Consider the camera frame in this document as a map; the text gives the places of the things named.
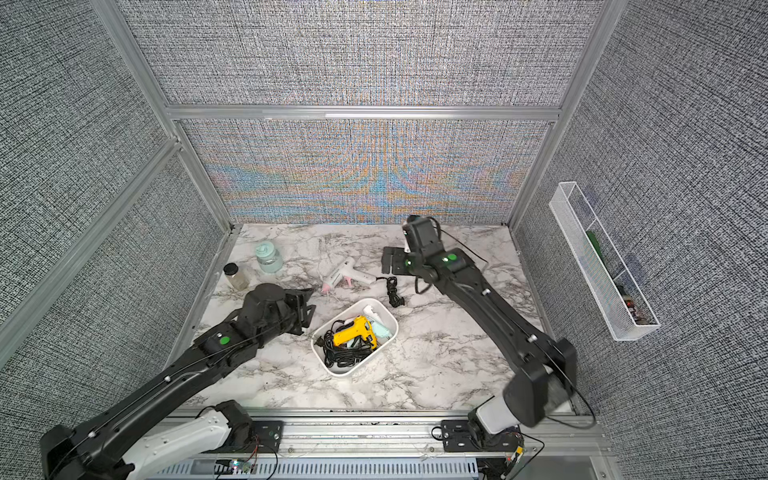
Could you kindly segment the white storage box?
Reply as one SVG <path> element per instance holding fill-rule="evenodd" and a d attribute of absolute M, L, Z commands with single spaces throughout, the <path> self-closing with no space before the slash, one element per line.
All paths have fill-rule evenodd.
<path fill-rule="evenodd" d="M 310 346 L 327 373 L 345 377 L 372 361 L 398 335 L 399 323 L 380 301 L 365 298 L 322 324 Z"/>

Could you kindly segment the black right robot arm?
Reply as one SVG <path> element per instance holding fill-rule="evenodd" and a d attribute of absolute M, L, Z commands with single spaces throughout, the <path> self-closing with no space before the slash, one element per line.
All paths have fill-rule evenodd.
<path fill-rule="evenodd" d="M 502 393 L 468 419 L 483 440 L 520 425 L 534 427 L 577 393 L 577 352 L 529 323 L 491 286 L 459 248 L 446 249 L 431 217 L 411 215 L 402 225 L 407 246 L 387 247 L 384 274 L 412 276 L 460 306 L 493 341 L 514 372 Z"/>

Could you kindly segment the yellow black glue gun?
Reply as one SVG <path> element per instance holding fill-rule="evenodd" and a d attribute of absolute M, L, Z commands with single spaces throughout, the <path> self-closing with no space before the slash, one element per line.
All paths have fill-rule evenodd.
<path fill-rule="evenodd" d="M 365 316 L 355 317 L 350 323 L 345 323 L 333 334 L 333 345 L 338 347 L 360 338 L 372 350 L 378 348 L 378 340 L 373 333 L 371 322 Z"/>

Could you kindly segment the white orange glue gun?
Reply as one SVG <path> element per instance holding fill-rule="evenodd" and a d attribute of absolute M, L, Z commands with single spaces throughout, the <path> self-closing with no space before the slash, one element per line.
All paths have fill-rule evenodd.
<path fill-rule="evenodd" d="M 364 312 L 365 316 L 367 318 L 369 318 L 370 320 L 373 320 L 373 321 L 376 321 L 376 322 L 380 322 L 381 321 L 379 315 L 373 310 L 371 305 L 365 306 L 363 308 L 363 312 Z"/>

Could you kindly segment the mint green glue gun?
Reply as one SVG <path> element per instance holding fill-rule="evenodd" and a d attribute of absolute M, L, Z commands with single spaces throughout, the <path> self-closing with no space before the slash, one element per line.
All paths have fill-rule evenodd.
<path fill-rule="evenodd" d="M 379 341 L 385 341 L 393 336 L 392 332 L 379 322 L 372 321 L 371 326 L 374 335 Z"/>

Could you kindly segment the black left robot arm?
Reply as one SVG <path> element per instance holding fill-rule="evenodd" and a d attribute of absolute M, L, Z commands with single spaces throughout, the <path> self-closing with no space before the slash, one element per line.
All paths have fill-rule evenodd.
<path fill-rule="evenodd" d="M 262 283 L 242 307 L 194 340 L 178 359 L 103 413 L 74 428 L 56 425 L 40 439 L 46 479 L 126 479 L 138 466 L 129 449 L 191 397 L 256 357 L 271 340 L 310 326 L 314 290 Z"/>

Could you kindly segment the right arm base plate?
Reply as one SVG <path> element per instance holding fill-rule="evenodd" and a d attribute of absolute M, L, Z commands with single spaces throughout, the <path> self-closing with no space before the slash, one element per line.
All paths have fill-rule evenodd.
<path fill-rule="evenodd" d="M 511 453 L 524 447 L 523 437 L 517 427 L 488 434 L 479 424 L 469 420 L 444 419 L 437 426 L 434 437 L 442 442 L 444 451 L 449 453 Z"/>

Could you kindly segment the white pink glue gun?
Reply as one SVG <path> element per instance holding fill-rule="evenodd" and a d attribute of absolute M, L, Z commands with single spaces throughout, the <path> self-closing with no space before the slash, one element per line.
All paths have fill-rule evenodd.
<path fill-rule="evenodd" d="M 365 285 L 372 285 L 378 281 L 376 276 L 356 270 L 355 259 L 348 257 L 323 280 L 321 292 L 328 294 L 341 280 L 345 280 L 349 286 L 352 286 L 354 281 Z"/>

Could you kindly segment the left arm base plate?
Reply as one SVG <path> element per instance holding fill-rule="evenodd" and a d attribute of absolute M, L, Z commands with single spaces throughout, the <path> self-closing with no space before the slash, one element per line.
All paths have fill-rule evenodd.
<path fill-rule="evenodd" d="M 234 427 L 224 443 L 209 453 L 277 452 L 285 423 L 279 420 L 256 420 L 249 425 Z"/>

